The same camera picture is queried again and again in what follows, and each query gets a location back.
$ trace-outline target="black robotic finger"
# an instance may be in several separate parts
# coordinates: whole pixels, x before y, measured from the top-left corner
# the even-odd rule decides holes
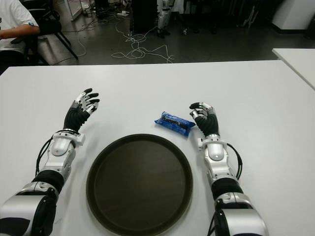
[[[88,88],[88,89],[86,89],[86,90],[84,90],[83,92],[85,92],[85,93],[90,93],[90,92],[92,92],[92,88]]]
[[[208,113],[205,110],[196,110],[199,115],[207,117]]]
[[[199,107],[199,102],[192,103],[189,108],[190,108],[190,109],[200,108],[200,107]]]
[[[98,96],[98,93],[91,93],[91,94],[85,95],[84,99],[88,100],[90,98],[97,97],[97,96]]]
[[[96,102],[99,102],[99,99],[91,99],[91,100],[87,100],[86,105],[87,105],[87,106],[89,106],[90,104],[93,104],[93,103],[96,103]]]

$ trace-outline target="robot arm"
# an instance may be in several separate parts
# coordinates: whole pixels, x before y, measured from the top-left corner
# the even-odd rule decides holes
[[[0,208],[0,236],[48,236],[52,232],[56,203],[70,175],[75,148],[83,145],[85,139],[78,131],[98,106],[99,99],[91,99],[98,93],[89,94],[91,91],[90,88],[80,93],[69,108],[63,130],[55,133],[42,148],[35,178]],[[39,171],[46,145],[48,160]]]
[[[194,103],[190,108],[193,109],[190,115],[206,137],[198,140],[198,147],[205,153],[207,176],[215,200],[216,236],[268,236],[263,219],[239,185],[240,172],[234,174],[228,164],[227,143],[220,138],[214,108],[204,102]]]

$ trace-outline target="black cable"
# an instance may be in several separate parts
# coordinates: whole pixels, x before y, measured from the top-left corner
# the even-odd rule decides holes
[[[240,156],[240,154],[237,152],[237,150],[231,145],[231,144],[227,144],[230,148],[233,149],[233,151],[235,151],[235,154],[237,156],[237,162],[238,162],[238,169],[237,169],[237,174],[236,174],[236,178],[239,180],[242,174],[242,170],[243,170],[243,162],[242,162],[242,158]]]
[[[59,130],[57,131],[56,133],[59,133],[59,132],[69,132],[69,133],[73,133],[73,134],[77,134],[79,135],[80,133],[79,132],[76,132],[74,130]],[[37,157],[37,160],[36,160],[36,170],[35,170],[35,177],[36,175],[38,174],[39,172],[39,163],[40,163],[40,160],[41,158],[43,157],[43,155],[45,154],[45,152],[47,151],[47,149],[49,148],[49,145],[51,143],[51,141],[53,140],[53,136],[51,136],[51,138],[49,140],[47,140],[45,142],[45,144],[42,146],[42,148],[40,149],[39,151],[39,154],[38,154],[38,157]]]

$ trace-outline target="person's arm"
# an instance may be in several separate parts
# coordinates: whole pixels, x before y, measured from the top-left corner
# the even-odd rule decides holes
[[[17,38],[32,34],[39,34],[38,26],[21,25],[13,29],[0,30],[0,39]]]

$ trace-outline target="humanoid robot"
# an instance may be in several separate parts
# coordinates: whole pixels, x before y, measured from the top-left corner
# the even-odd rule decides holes
[[[166,30],[172,14],[172,8],[175,0],[162,0],[162,11],[158,15],[157,35],[164,38],[165,35],[170,35]]]

